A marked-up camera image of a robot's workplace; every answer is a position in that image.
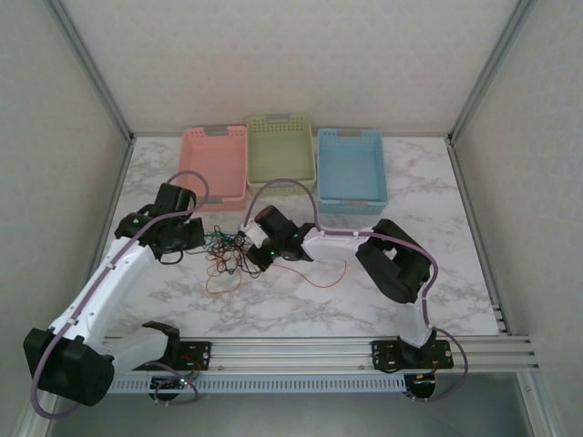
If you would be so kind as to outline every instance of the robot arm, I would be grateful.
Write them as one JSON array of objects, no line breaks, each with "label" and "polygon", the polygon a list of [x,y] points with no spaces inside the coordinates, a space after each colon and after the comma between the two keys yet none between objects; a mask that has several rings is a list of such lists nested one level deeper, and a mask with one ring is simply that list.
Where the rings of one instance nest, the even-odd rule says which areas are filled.
[{"label": "robot arm", "polygon": [[[430,263],[418,251],[361,236],[359,232],[329,235],[312,223],[297,227],[274,206],[262,210],[240,230],[253,242],[247,252],[248,259],[263,271],[278,257],[289,261],[358,259],[379,291],[397,303],[397,329],[404,348],[409,349],[407,353],[419,355],[435,338],[424,322],[418,299],[419,290],[429,280]],[[383,234],[419,246],[388,219],[362,232]]]},{"label": "robot arm", "polygon": [[[123,218],[115,231],[116,239],[103,262],[69,307],[48,330],[32,329],[24,347],[28,367],[35,374],[48,344],[67,324],[63,337],[53,349],[42,371],[38,388],[85,405],[95,405],[107,393],[111,382],[147,361],[162,359],[172,365],[179,350],[179,330],[162,323],[149,322],[115,343],[104,346],[107,326],[119,305],[144,271],[162,255],[204,245],[200,218],[183,215],[161,220],[136,240],[112,268],[111,261],[130,239],[153,218],[185,211],[196,197],[194,193],[170,184],[162,184],[156,201],[137,213]],[[104,270],[110,272],[101,282],[82,311],[89,290]]]}]

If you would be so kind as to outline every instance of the blue basket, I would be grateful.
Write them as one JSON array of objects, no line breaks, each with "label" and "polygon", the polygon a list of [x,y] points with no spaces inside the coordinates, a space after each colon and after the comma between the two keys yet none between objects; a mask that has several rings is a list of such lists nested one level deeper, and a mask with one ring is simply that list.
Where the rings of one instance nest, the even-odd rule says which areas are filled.
[{"label": "blue basket", "polygon": [[383,211],[389,194],[380,131],[318,131],[318,200],[320,211],[328,214]]}]

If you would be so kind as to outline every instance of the pink basket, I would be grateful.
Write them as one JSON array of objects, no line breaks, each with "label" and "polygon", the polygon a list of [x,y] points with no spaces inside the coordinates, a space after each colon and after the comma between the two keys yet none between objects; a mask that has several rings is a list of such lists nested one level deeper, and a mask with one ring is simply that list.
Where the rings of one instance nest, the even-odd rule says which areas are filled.
[{"label": "pink basket", "polygon": [[[247,128],[245,126],[192,127],[184,131],[179,171],[195,170],[210,185],[209,201],[201,211],[245,209],[247,183]],[[181,176],[178,185],[202,199],[204,186],[194,176]]]}]

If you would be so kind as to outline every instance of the black mounting bracket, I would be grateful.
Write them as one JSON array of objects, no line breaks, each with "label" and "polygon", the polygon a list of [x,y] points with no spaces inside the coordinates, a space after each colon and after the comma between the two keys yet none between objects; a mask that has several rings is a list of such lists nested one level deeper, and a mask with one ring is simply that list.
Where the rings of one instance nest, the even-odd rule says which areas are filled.
[{"label": "black mounting bracket", "polygon": [[[178,357],[173,364],[169,364],[176,371],[207,371],[210,363],[210,341],[180,341]],[[139,366],[137,371],[159,371],[154,366]]]},{"label": "black mounting bracket", "polygon": [[375,340],[373,366],[378,371],[393,373],[406,370],[453,369],[454,360],[447,340],[435,340],[435,334],[421,348],[415,348],[401,339]]}]

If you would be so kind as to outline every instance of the marble surface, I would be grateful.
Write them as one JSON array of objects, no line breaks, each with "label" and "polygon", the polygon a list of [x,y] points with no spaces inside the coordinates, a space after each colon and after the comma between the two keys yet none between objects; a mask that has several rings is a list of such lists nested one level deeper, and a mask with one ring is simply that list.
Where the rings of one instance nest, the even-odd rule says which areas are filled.
[{"label": "marble surface", "polygon": [[[176,171],[180,138],[139,138],[119,198],[114,225],[131,211],[151,203],[159,184]],[[458,335],[497,334],[476,249],[465,218],[445,143],[441,138],[385,138],[390,218],[436,258],[440,271],[429,294],[435,326]],[[248,193],[248,204],[251,195]],[[260,199],[257,213],[273,204],[296,224],[312,221],[305,196]],[[206,230],[219,224],[234,231],[244,211],[201,213]],[[359,229],[376,216],[322,215],[328,228]],[[335,282],[341,262],[289,263],[317,284]],[[244,275],[238,290],[205,291],[204,255],[187,255],[176,266],[158,263],[142,277],[116,313],[109,336],[130,333],[148,320],[169,323],[190,337],[346,337],[395,335],[395,304],[374,286],[360,264],[349,262],[344,278],[317,289],[285,269],[271,268],[258,279]],[[211,291],[228,290],[237,276],[213,279]]]}]

